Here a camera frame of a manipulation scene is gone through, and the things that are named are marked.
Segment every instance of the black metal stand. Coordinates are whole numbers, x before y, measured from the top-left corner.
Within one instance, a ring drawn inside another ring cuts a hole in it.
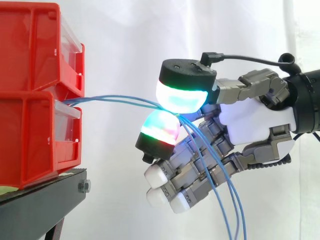
[[[64,217],[86,198],[79,184],[86,169],[25,190],[0,195],[0,239],[59,240]]]
[[[50,229],[45,235],[44,240],[59,240],[61,236],[62,227],[64,225],[64,218]]]

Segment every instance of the white fingertip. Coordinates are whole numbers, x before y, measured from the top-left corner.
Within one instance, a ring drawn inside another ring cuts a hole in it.
[[[161,207],[168,202],[161,187],[156,189],[150,188],[149,191],[146,192],[146,199],[153,208]]]
[[[170,206],[175,214],[181,214],[190,209],[185,196],[179,192],[174,199],[171,200]]]
[[[144,176],[153,189],[159,188],[168,182],[168,178],[156,164],[149,166],[145,171]]]

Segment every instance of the led light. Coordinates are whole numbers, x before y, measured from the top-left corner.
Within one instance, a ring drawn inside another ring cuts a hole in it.
[[[166,110],[178,114],[192,114],[198,111],[208,96],[206,91],[175,89],[158,81],[156,98]]]
[[[175,145],[179,130],[178,118],[167,111],[156,110],[148,116],[141,132],[167,144]]]

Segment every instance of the stacked red bins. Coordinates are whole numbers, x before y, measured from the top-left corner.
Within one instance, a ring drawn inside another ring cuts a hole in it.
[[[81,163],[84,46],[55,3],[0,1],[0,186],[23,189]]]

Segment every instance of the green object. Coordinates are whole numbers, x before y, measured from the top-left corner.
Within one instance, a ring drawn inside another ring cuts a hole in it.
[[[18,191],[19,188],[13,186],[0,186],[0,195]]]

